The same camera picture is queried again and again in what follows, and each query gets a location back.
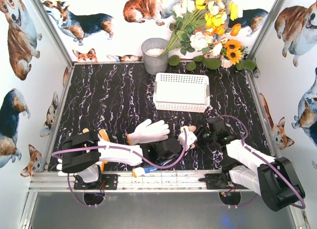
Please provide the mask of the cream glove red cuff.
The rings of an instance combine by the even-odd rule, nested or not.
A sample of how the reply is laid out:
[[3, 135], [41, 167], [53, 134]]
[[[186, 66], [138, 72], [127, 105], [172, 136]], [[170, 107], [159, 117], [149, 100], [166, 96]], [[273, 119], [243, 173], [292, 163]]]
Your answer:
[[183, 126], [183, 127], [180, 128], [180, 133], [182, 133], [182, 132], [187, 133], [189, 131], [194, 133], [195, 130], [196, 130], [195, 126]]

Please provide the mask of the white perforated storage basket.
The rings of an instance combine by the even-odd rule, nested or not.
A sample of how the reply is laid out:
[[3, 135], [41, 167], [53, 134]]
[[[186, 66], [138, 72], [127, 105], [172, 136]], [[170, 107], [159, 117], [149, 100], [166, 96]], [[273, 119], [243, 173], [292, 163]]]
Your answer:
[[204, 113], [210, 105], [206, 75], [158, 73], [153, 103], [157, 110]]

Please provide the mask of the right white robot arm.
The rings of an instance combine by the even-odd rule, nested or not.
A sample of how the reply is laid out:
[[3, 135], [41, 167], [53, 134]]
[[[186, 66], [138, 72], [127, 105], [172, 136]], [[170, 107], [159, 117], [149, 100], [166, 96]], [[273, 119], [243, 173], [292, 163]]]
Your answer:
[[242, 186], [259, 195], [274, 212], [288, 206], [306, 208], [305, 191], [286, 157], [276, 158], [252, 148], [245, 142], [247, 134], [230, 134], [223, 116], [208, 119], [207, 126], [198, 126], [194, 134], [199, 149], [215, 146], [222, 152], [221, 172], [201, 179], [207, 186], [212, 182], [232, 189]]

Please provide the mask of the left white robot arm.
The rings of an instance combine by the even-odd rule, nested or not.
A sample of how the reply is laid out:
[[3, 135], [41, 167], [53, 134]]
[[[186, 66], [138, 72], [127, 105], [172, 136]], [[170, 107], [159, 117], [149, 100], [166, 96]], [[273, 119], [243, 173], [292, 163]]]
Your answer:
[[100, 140], [99, 143], [99, 153], [101, 154], [99, 158], [99, 162], [107, 161], [107, 162], [116, 162], [116, 163], [123, 163], [128, 164], [131, 166], [136, 166], [142, 162], [148, 163], [150, 166], [156, 169], [168, 169], [173, 167], [177, 164], [181, 158], [184, 156], [187, 147], [188, 147], [188, 137], [181, 134], [181, 141], [180, 144], [183, 147], [183, 150], [180, 156], [177, 158], [170, 165], [163, 165], [159, 166], [154, 164], [150, 160], [145, 158], [145, 153], [140, 153], [139, 150], [141, 149], [142, 143], [154, 143], [158, 141], [163, 141], [168, 138], [169, 129], [165, 130], [141, 130], [141, 131], [134, 131], [131, 134], [127, 134], [127, 139], [129, 141], [129, 146], [127, 145], [120, 145], [114, 144], [111, 142], [107, 142], [104, 139]]

